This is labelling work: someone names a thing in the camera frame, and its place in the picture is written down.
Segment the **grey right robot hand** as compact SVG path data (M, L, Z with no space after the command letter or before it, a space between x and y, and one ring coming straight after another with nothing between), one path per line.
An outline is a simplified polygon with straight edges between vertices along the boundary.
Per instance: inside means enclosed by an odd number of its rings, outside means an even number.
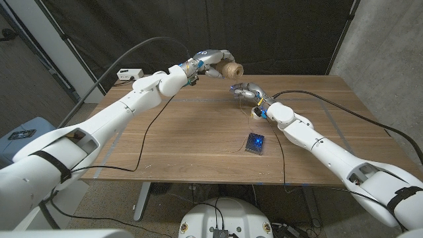
M238 83L230 86L229 91L235 98L249 100L265 110L276 102L254 83Z

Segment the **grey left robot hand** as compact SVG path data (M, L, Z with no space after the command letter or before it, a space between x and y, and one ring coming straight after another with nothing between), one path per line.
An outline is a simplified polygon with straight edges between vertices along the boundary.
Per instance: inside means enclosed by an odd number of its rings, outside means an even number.
M203 50L179 66L184 70L188 84L193 85L198 79L198 72L204 71L208 77L223 79L224 76L212 65L220 61L234 62L235 58L228 50Z

